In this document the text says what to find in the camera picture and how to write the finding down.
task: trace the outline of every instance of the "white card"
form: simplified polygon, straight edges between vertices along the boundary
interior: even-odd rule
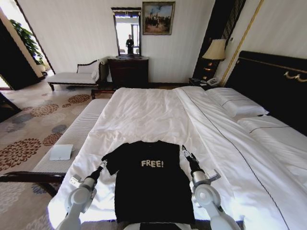
[[[50,160],[69,160],[73,145],[54,145],[50,152]]]

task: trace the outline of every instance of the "headboard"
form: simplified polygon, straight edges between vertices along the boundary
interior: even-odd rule
[[[307,59],[241,51],[225,87],[307,136]]]

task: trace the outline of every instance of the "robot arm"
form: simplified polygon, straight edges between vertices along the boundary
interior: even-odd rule
[[[210,216],[210,225],[212,230],[240,230],[237,223],[221,207],[221,198],[218,191],[210,184],[220,178],[217,171],[212,176],[206,174],[199,166],[199,162],[193,155],[182,145],[182,151],[189,161],[191,175],[193,178],[193,195],[192,199],[198,207],[207,210]]]
[[[71,178],[70,183],[78,186],[78,188],[73,190],[65,200],[67,215],[57,227],[57,230],[81,229],[79,215],[81,212],[86,212],[91,205],[97,192],[95,185],[97,184],[100,172],[104,169],[105,165],[106,161],[103,161],[102,164],[98,166],[97,170],[86,177],[84,181],[80,181],[79,176],[74,176]]]

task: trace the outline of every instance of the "table lamp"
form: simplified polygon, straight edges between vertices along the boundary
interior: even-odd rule
[[[213,77],[218,63],[225,59],[225,44],[226,39],[212,40],[206,53],[202,56],[203,59],[211,60],[208,63],[208,68],[204,68],[204,70],[210,74],[209,76],[204,76],[203,79],[207,79],[207,77]]]

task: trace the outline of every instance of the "green plant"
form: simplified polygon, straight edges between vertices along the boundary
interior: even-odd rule
[[[22,28],[21,24],[16,22],[15,20],[11,19],[10,22],[14,26],[15,30],[17,31],[18,35],[20,36],[21,40],[23,41],[25,47],[31,54],[33,60],[37,65],[44,64],[43,63],[43,56],[42,54],[38,51],[37,43],[33,40],[32,36],[33,34]]]

